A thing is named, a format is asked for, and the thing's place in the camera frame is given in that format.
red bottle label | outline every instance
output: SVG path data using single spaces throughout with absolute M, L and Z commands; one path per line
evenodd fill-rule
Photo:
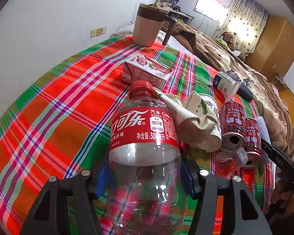
M 110 151 L 130 143 L 179 147 L 171 115 L 154 107 L 135 107 L 116 115 L 111 125 Z

cable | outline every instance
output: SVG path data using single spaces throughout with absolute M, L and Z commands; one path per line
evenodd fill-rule
M 207 26 L 206 26 L 205 34 L 206 34 L 206 31 L 207 31 L 207 28 L 208 28 L 209 20 L 210 20 L 210 18 L 208 18 L 208 21 L 207 21 Z
M 280 83 L 283 85 L 283 83 L 281 82 L 281 79 L 284 79 L 283 77 L 280 77 L 279 79 L 276 79 L 275 81 L 271 82 L 271 84 L 277 82 L 277 81 L 280 81 Z
M 204 19 L 205 19 L 205 15 L 203 15 L 204 17 L 202 18 L 202 22 L 201 22 L 201 24 L 200 24 L 200 26 L 198 27 L 198 28 L 200 28 L 201 27 L 201 25 L 202 25 L 202 23 L 204 22 Z
M 273 81 L 275 80 L 275 79 L 280 79 L 280 78 L 283 78 L 283 77 L 274 77 L 274 79 L 271 81 L 271 84 L 273 83 Z

coca-cola bottle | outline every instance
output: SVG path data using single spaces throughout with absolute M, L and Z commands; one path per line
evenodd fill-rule
M 179 234 L 187 211 L 181 156 L 165 104 L 136 81 L 113 117 L 107 213 L 119 234 Z

human hand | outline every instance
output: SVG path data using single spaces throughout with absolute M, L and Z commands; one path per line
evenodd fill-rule
M 277 176 L 281 178 L 281 172 L 277 172 Z M 294 212 L 294 191 L 281 192 L 281 180 L 276 182 L 276 187 L 272 192 L 270 202 L 276 204 L 279 200 L 289 201 L 282 217 L 282 219 L 285 219 Z

heart pattern curtain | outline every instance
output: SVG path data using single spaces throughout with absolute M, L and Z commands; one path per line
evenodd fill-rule
M 229 32 L 233 36 L 235 50 L 244 55 L 253 53 L 268 16 L 269 12 L 255 0 L 232 0 L 227 17 L 216 29 L 214 38 Z

